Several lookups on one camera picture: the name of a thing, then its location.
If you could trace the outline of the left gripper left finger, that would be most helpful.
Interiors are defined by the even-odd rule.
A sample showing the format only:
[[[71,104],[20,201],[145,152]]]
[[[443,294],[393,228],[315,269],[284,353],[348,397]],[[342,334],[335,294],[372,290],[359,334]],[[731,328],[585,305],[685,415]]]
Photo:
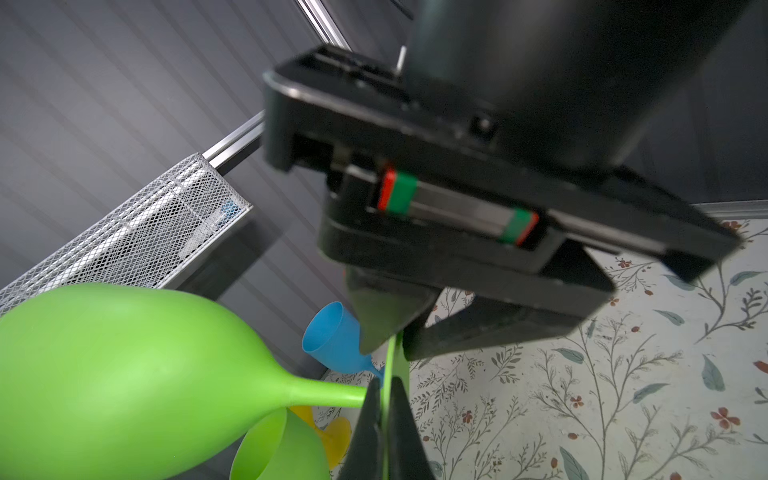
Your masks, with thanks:
[[[364,403],[352,436],[340,480],[380,480],[384,470],[381,381],[374,377],[368,385]]]

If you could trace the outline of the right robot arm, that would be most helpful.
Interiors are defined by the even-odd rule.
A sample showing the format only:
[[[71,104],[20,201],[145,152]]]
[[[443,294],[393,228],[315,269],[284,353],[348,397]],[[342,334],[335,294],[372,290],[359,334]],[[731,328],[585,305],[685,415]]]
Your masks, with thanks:
[[[569,334],[591,249],[683,281],[741,238],[624,166],[743,1],[425,1],[400,66],[329,44],[266,73],[266,161],[325,175],[317,244],[359,348],[407,359]]]

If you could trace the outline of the green wine glass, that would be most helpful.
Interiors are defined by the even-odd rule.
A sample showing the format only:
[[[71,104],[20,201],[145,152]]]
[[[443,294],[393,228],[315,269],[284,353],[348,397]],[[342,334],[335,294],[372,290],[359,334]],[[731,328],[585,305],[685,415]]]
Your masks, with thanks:
[[[330,470],[318,435],[293,412],[279,409],[247,432],[229,478],[329,479]]]
[[[1,475],[167,479],[273,411],[359,408],[365,395],[289,373],[245,321],[209,299],[67,285],[1,319]]]

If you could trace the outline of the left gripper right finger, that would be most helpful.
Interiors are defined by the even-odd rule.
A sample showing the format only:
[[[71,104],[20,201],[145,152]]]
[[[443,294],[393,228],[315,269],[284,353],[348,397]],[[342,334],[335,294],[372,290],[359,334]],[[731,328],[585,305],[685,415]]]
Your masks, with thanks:
[[[391,393],[386,427],[388,478],[434,480],[435,476],[404,392]]]

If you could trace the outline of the yellow wine glass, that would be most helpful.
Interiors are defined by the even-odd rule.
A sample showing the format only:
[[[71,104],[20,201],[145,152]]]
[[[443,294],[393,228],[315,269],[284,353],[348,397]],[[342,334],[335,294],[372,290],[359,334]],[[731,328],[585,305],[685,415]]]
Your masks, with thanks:
[[[289,408],[302,421],[307,423],[320,438],[327,457],[329,469],[339,466],[346,456],[352,438],[351,424],[348,419],[338,417],[332,420],[324,429],[317,426],[310,406],[294,406]]]

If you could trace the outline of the blue wine glass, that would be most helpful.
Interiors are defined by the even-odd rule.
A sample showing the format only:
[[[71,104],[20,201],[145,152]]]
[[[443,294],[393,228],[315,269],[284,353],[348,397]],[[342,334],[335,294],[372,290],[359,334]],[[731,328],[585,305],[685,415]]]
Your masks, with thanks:
[[[326,368],[342,374],[370,372],[382,380],[370,354],[360,351],[360,325],[339,302],[332,302],[312,318],[302,337],[301,347]]]

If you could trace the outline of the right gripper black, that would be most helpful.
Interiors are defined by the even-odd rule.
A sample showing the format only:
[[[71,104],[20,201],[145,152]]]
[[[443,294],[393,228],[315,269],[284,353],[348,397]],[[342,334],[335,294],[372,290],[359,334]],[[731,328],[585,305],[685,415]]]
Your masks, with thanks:
[[[347,265],[362,354],[402,330],[409,361],[564,336],[615,291],[591,249],[690,281],[740,246],[626,168],[588,179],[499,156],[352,52],[323,45],[264,81],[266,160],[326,177],[317,245]],[[428,326],[444,287],[484,298]]]

